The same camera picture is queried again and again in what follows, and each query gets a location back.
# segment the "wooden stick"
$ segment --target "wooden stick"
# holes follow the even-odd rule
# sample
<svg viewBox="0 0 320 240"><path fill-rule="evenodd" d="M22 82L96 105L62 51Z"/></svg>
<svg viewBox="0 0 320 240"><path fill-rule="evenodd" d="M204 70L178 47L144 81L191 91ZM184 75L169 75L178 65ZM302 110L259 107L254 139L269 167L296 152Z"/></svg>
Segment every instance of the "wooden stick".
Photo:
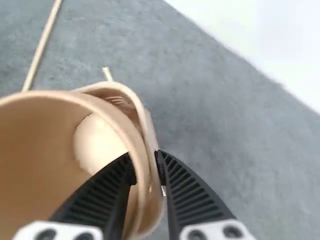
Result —
<svg viewBox="0 0 320 240"><path fill-rule="evenodd" d="M31 88L32 82L33 82L34 77L37 73L37 69L38 69L39 63L41 61L43 52L44 52L44 49L46 47L48 38L50 36L52 27L54 26L61 2L62 2L62 0L55 0L55 2L53 4L49 18L45 24L44 29L43 29L40 41L38 43L38 46L36 47L35 54L33 56L28 74L27 74L26 79L24 81L24 84L22 87L22 92L26 92Z"/></svg>
<svg viewBox="0 0 320 240"><path fill-rule="evenodd" d="M105 78L108 82L114 82L114 78L111 75L110 69L106 66L102 68Z"/></svg>

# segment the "tan cylinder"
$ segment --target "tan cylinder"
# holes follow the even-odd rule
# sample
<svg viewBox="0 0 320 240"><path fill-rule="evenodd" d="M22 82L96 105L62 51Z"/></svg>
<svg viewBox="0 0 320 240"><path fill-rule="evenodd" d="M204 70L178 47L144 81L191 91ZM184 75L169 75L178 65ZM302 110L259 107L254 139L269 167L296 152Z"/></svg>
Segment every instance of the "tan cylinder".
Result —
<svg viewBox="0 0 320 240"><path fill-rule="evenodd" d="M150 149L118 107L81 92L30 91L0 99L0 239L10 239L34 220L47 220L91 177L75 160L73 139L78 124L92 113L114 129L132 159L138 184L130 191L124 236L139 235L154 184ZM158 210L143 233L161 215L162 198L158 192L153 198Z"/></svg>

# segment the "gray carpet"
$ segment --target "gray carpet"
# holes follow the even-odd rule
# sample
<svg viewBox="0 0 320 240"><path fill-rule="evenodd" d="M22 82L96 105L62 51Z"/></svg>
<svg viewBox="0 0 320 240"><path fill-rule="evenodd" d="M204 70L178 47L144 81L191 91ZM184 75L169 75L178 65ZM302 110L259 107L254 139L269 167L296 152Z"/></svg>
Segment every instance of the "gray carpet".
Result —
<svg viewBox="0 0 320 240"><path fill-rule="evenodd" d="M0 0L0 96L21 89L52 2ZM34 89L101 81L103 66L257 239L319 239L320 116L161 0L65 0Z"/></svg>

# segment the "screw hole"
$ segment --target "screw hole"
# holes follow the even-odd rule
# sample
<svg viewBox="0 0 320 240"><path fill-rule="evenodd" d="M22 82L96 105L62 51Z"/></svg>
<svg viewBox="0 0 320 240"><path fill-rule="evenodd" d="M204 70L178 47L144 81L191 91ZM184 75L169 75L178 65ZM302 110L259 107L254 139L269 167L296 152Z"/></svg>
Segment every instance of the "screw hole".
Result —
<svg viewBox="0 0 320 240"><path fill-rule="evenodd" d="M207 237L202 231L192 230L188 234L188 240L207 240Z"/></svg>
<svg viewBox="0 0 320 240"><path fill-rule="evenodd" d="M53 240L56 236L56 231L54 229L46 229L40 232L36 236L36 240Z"/></svg>
<svg viewBox="0 0 320 240"><path fill-rule="evenodd" d="M228 238L228 239L239 239L242 238L243 233L242 231L235 226L226 226L223 229L223 234Z"/></svg>
<svg viewBox="0 0 320 240"><path fill-rule="evenodd" d="M74 240L94 240L94 237L90 233L82 233L77 236Z"/></svg>

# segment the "white wall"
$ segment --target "white wall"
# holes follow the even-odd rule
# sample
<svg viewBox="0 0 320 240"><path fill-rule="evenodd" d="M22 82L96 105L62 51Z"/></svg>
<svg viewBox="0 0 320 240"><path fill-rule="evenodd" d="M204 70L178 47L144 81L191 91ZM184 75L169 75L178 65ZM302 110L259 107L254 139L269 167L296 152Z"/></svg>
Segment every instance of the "white wall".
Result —
<svg viewBox="0 0 320 240"><path fill-rule="evenodd" d="M320 1L166 1L320 114Z"/></svg>

